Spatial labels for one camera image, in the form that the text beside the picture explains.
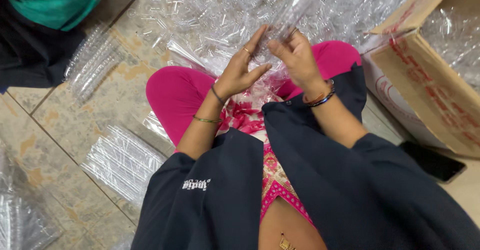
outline gold pendant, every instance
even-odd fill
[[[282,232],[282,240],[280,241],[280,248],[283,250],[295,250],[295,248],[291,245],[289,241],[285,238]]]

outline skin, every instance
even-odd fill
[[[266,28],[266,26],[262,26],[253,35],[249,43],[245,45],[248,50],[255,50]],[[315,99],[321,93],[324,95],[330,93],[330,88],[318,70],[311,45],[300,32],[296,31],[285,43],[279,43],[275,40],[270,41],[268,48],[273,55],[285,63],[291,80],[295,85],[302,88],[308,99]],[[268,64],[261,65],[248,72],[249,60],[249,53],[240,50],[232,57],[219,81],[213,86],[223,100],[227,100],[229,97],[249,88],[272,67]],[[217,120],[222,107],[223,105],[210,91],[196,116]],[[360,138],[367,134],[363,125],[348,111],[336,95],[326,103],[313,107],[312,112],[325,134],[347,148],[353,147]],[[195,160],[198,159],[212,148],[217,127],[216,123],[192,120],[180,140],[177,150]],[[318,231],[297,210],[279,197],[270,205],[260,224],[259,249],[279,250],[282,232],[297,250],[327,248]]]

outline person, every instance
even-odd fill
[[[271,67],[247,69],[265,29],[216,82],[173,66],[148,81],[177,148],[150,179],[131,248],[480,249],[465,211],[363,127],[366,88],[352,46],[311,47],[298,30],[272,40],[290,76],[282,99],[261,110],[235,100]]]
[[[100,0],[0,0],[0,89],[63,82],[85,34],[78,24]]]

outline hand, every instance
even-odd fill
[[[267,29],[267,25],[262,25],[259,30],[245,44],[245,48],[253,52],[257,47],[258,41]],[[240,50],[234,54],[223,71],[219,80],[213,85],[215,92],[220,98],[226,100],[231,96],[238,94],[251,87],[264,73],[272,68],[272,64],[263,64],[248,72],[248,63],[251,56],[246,50]]]
[[[285,43],[276,40],[268,42],[268,49],[286,65],[292,82],[305,93],[315,90],[313,94],[327,88],[318,70],[312,47],[302,33],[296,31]]]

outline ring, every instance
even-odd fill
[[[248,53],[248,55],[249,55],[249,56],[251,56],[251,55],[252,55],[252,54],[250,53],[250,51],[249,51],[247,48],[245,48],[245,47],[242,47],[241,49],[242,49],[242,50],[245,50],[245,51]]]
[[[290,33],[290,35],[288,35],[287,39],[288,39],[288,38],[291,38],[291,37],[293,36],[293,33],[295,33],[296,31],[299,31],[299,29],[298,29],[298,28],[295,28],[295,29]]]

